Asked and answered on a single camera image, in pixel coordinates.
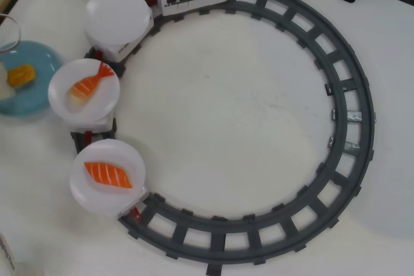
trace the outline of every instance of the sushi train toy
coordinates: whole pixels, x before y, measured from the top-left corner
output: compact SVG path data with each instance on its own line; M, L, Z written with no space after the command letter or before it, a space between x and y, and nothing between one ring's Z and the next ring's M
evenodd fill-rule
M78 59L60 68L49 84L52 110L71 132L108 132L120 83L112 68L96 59Z
M85 34L106 62L118 63L137 52L157 16L180 17L185 12L227 0L90 0L86 6Z
M149 194L142 157L135 148L114 139L84 148L73 163L70 183L79 205L111 218L131 213L140 220L137 204Z

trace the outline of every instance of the salmon slice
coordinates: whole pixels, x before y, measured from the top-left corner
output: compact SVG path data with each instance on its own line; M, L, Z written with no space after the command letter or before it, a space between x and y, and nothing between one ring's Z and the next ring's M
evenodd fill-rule
M85 167L93 180L108 186L132 189L126 172L113 164L104 162L85 162Z

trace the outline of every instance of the curved track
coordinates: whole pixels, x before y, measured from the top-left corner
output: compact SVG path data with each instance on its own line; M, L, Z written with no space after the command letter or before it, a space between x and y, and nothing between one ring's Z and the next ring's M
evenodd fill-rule
M297 197L286 205L280 204L264 215L247 215L240 219L228 220L223 217L211 219L195 216L191 211L177 209L166 203L158 194L150 194L145 200L146 208L142 212L142 221L138 223L133 215L126 215L119 221L129 230L134 238L144 241L166 252L167 256L179 257L205 262L208 265L207 275L220 275L223 264L239 264L253 262L265 263L265 260L289 251L299 251L306 247L306 243L326 228L332 228L341 212L347 207L353 197L361 190L360 184L365 175L369 162L373 158L373 141L375 114L367 78L352 50L341 34L321 14L300 0L274 0L287 6L287 11L280 15L269 8L271 0L257 0L255 4L237 0L228 0L225 3L204 7L175 16L157 16L155 26L150 35L154 36L161 26L170 21L180 21L186 14L199 12L208 14L210 10L225 10L227 14L237 11L248 12L254 19L267 19L275 24L275 28L284 32L289 31L296 36L297 43L302 48L308 48L316 58L315 64L323 70L329 83L325 85L327 95L334 97L335 110L332 111L332 120L336 122L336 132L330 139L331 148L328 158L321 163L316 171L315 179L298 192ZM300 14L313 23L313 28L304 31L292 22L296 14ZM336 50L326 54L315 41L324 34L335 46ZM352 78L340 80L334 64L345 61ZM353 119L347 112L345 92L355 90L358 95L360 111L363 118ZM347 123L360 122L361 134L359 145L346 141ZM356 162L348 177L336 172L338 162L343 153L355 156ZM341 187L340 194L329 206L325 206L318 195L322 189L333 182ZM305 229L298 231L292 221L292 216L309 206L317 215L317 219ZM155 214L160 214L177 224L171 238L165 237L148 228L148 224ZM259 229L280 224L285 232L281 241L262 246ZM188 228L211 233L210 249L202 249L183 244ZM250 247L243 250L225 251L226 234L246 233Z

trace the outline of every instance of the shrimp nigiri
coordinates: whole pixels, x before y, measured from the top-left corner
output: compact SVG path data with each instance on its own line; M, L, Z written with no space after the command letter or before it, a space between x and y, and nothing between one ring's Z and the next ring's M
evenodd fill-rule
M98 88L99 82L104 77L113 76L114 72L101 62L98 73L95 76L83 78L76 82L68 91L67 96L75 107L83 106L92 97Z

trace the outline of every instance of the salmon nigiri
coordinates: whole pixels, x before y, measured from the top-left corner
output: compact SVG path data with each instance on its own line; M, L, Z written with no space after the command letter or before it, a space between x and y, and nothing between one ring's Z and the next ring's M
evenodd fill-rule
M93 180L100 184L132 189L126 172L115 165L103 162L85 162L85 167Z
M69 101L74 106L83 106L89 98L95 93L98 84L104 77L113 76L114 72L101 62L98 73L95 76L83 78L76 82L68 91Z

